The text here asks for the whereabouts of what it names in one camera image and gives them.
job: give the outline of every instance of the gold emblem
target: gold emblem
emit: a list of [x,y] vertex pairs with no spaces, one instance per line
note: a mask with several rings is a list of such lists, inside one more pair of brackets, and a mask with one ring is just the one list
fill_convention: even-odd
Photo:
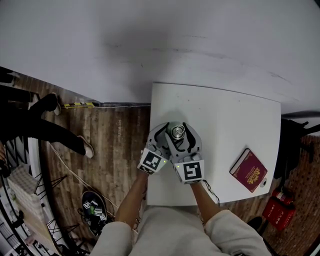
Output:
[[260,170],[259,168],[255,168],[255,170],[250,174],[248,180],[246,181],[249,184],[253,184],[254,182],[256,182],[259,178],[259,174],[260,174]]

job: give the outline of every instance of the can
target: can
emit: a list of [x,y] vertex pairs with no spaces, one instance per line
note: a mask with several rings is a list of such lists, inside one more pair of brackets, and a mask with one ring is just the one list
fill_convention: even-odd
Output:
[[179,141],[185,136],[186,129],[180,122],[170,122],[166,128],[166,132],[174,141]]

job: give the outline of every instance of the red passport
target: red passport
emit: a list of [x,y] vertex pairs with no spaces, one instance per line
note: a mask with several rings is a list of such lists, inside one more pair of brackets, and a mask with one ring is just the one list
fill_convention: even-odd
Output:
[[253,193],[263,181],[267,172],[267,169],[249,148],[244,150],[230,170],[230,174],[251,193]]

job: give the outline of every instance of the white wall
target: white wall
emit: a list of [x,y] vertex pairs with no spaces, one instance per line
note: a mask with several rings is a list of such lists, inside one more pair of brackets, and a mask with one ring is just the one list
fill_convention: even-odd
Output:
[[0,66],[102,102],[149,102],[152,81],[320,108],[313,0],[2,0]]

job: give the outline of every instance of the cable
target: cable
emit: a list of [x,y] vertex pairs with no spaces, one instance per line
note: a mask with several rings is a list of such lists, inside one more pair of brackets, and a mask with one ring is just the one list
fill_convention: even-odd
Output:
[[110,204],[112,206],[112,217],[111,218],[115,218],[115,208],[114,208],[114,205],[113,204]]
[[[54,146],[52,146],[52,144],[48,141],[49,145],[51,146],[52,150],[54,151],[54,153],[56,154],[56,156],[59,158],[59,160],[63,163],[63,165],[66,167],[66,169],[72,173],[72,175],[74,175],[88,190],[89,188],[91,188],[93,191],[95,191],[96,193],[98,193],[100,196],[102,196],[104,199],[107,199],[111,204],[112,204],[112,208],[113,206],[115,206],[117,209],[119,208],[116,204],[114,204],[114,202],[112,202],[110,199],[108,199],[107,197],[105,197],[103,194],[99,193],[97,190],[95,190],[92,186],[90,186],[88,183],[86,183],[82,178],[80,178],[77,174],[75,174],[67,165],[66,163],[63,161],[63,159],[61,158],[61,156],[59,155],[59,153],[57,152],[57,150],[54,148]],[[115,210],[113,209],[113,214],[109,211],[106,211],[108,214],[112,215],[113,218],[115,218],[116,216],[115,214]]]
[[218,203],[218,206],[220,207],[220,199],[219,197],[217,197],[217,195],[211,190],[211,186],[210,184],[208,183],[208,181],[206,181],[205,179],[203,180],[203,182],[205,183],[206,185],[206,189],[212,194],[215,196],[216,200],[217,200],[217,203]]
[[136,106],[61,106],[62,109],[80,109],[80,108],[86,108],[86,109],[115,109],[115,108],[140,108],[140,107],[150,107],[149,105],[136,105]]

